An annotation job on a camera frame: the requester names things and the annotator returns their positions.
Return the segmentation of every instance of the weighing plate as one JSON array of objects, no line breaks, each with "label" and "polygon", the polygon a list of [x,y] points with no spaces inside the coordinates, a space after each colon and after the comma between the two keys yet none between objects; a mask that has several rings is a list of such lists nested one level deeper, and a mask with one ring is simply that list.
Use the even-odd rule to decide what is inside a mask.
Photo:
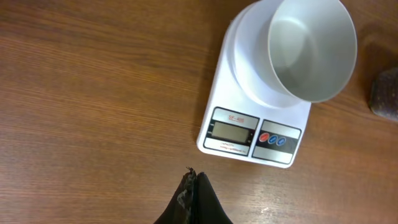
[{"label": "weighing plate", "polygon": [[267,86],[256,65],[256,39],[266,22],[261,18],[270,19],[272,9],[265,13],[268,18],[264,13],[256,17],[260,7],[254,6],[276,7],[278,2],[282,0],[253,3],[229,26],[197,139],[202,152],[282,168],[292,165],[311,103]]}]

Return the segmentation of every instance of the display panel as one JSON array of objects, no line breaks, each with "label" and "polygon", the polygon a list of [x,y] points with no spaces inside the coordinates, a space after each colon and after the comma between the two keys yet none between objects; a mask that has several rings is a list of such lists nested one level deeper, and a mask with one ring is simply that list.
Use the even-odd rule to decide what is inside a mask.
[{"label": "display panel", "polygon": [[249,135],[249,130],[216,121],[211,135],[213,137],[245,143]]}]

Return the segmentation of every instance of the wooden surface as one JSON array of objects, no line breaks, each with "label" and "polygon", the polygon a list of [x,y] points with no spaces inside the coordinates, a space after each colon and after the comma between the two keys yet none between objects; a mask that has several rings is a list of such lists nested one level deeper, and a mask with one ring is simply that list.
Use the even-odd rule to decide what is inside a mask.
[{"label": "wooden surface", "polygon": [[224,32],[245,0],[0,0],[0,223],[153,223],[186,166],[235,223],[398,223],[398,124],[371,80],[398,66],[398,2],[345,0],[359,53],[312,106],[289,169],[201,153]]}]

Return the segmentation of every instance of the digital scale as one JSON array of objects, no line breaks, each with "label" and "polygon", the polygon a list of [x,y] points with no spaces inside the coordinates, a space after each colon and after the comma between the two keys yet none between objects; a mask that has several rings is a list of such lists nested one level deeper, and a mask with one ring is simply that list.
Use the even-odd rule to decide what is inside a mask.
[{"label": "digital scale", "polygon": [[311,103],[272,89],[258,75],[258,51],[267,40],[261,32],[275,2],[282,0],[253,3],[228,28],[197,139],[202,152],[282,168],[295,159]]}]

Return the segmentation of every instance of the wood grain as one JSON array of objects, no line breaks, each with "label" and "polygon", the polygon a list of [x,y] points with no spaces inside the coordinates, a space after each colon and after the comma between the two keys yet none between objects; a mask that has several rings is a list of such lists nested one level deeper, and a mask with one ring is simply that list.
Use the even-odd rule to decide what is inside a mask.
[{"label": "wood grain", "polygon": [[396,0],[342,0],[355,73],[313,105],[295,164],[201,153],[224,32],[250,0],[1,0],[0,223],[153,223],[192,166],[235,223],[398,223],[398,124],[371,80],[398,66]]}]

